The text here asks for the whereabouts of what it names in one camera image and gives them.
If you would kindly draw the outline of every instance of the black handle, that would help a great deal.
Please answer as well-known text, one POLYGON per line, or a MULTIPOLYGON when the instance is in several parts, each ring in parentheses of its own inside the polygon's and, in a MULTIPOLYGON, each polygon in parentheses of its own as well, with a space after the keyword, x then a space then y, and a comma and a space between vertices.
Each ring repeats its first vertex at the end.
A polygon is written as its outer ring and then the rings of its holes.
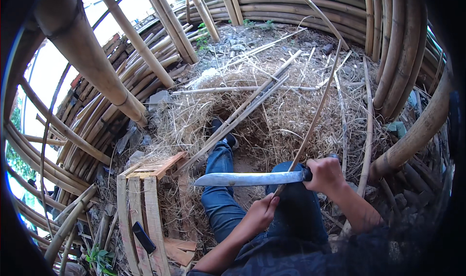
POLYGON ((148 254, 155 251, 154 243, 150 240, 149 236, 144 232, 144 229, 139 223, 139 221, 136 221, 136 223, 133 225, 132 230, 134 234, 136 235, 136 238, 139 240, 141 245, 143 245, 144 250, 146 250, 148 254))

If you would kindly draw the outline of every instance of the leg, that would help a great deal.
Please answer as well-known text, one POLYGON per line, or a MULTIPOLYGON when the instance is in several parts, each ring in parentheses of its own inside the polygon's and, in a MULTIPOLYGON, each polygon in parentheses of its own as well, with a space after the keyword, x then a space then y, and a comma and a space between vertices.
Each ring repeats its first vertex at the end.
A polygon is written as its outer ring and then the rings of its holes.
MULTIPOLYGON (((290 165, 291 162, 278 164, 272 172, 286 172, 290 165)), ((294 170, 303 168, 304 165, 298 164, 294 170)), ((266 186, 266 194, 276 189, 277 185, 266 186)), ((280 203, 267 233, 267 236, 283 235, 316 244, 328 242, 317 194, 307 190, 301 182, 288 184, 280 194, 280 203)))
MULTIPOLYGON (((219 141, 207 159, 206 174, 233 172, 233 153, 228 144, 219 141)), ((208 186, 201 197, 215 240, 220 243, 246 215, 233 199, 231 187, 208 186)))

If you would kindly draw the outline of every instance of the person's right hand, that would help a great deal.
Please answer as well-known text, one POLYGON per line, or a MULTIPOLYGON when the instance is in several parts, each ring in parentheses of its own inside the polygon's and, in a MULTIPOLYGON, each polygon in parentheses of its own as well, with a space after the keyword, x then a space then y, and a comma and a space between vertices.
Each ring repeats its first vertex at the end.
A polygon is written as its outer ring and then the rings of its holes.
POLYGON ((337 158, 309 159, 306 165, 312 172, 312 180, 303 182, 307 190, 330 196, 334 191, 347 185, 337 158))

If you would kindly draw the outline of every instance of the wooden board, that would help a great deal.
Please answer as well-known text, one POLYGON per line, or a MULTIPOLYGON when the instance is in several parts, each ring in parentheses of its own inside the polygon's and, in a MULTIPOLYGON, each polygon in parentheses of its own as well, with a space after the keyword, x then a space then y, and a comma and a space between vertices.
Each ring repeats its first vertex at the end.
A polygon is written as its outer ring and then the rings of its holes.
MULTIPOLYGON (((141 226, 144 226, 143 212, 141 206, 141 182, 139 177, 131 177, 128 180, 128 190, 130 192, 130 215, 131 223, 134 224, 139 221, 141 226)), ((134 237, 134 244, 136 245, 136 252, 139 258, 139 265, 143 270, 144 276, 152 276, 152 268, 150 267, 149 257, 143 245, 139 240, 134 237)))
POLYGON ((125 248, 126 258, 131 269, 132 275, 140 275, 137 267, 136 253, 133 250, 130 237, 130 225, 128 221, 128 206, 126 205, 126 177, 118 176, 116 180, 116 203, 118 206, 118 222, 120 234, 125 248))
POLYGON ((147 215, 148 235, 155 244, 156 249, 150 255, 151 263, 158 276, 170 276, 162 221, 158 209, 157 177, 151 176, 144 179, 144 198, 147 215))

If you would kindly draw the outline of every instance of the machete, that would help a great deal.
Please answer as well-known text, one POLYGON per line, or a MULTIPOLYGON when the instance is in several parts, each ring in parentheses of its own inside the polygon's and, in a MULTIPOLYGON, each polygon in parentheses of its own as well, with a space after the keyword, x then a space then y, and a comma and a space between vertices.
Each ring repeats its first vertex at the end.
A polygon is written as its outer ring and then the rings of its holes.
POLYGON ((194 186, 261 186, 311 181, 309 168, 274 173, 210 173, 201 176, 194 186))

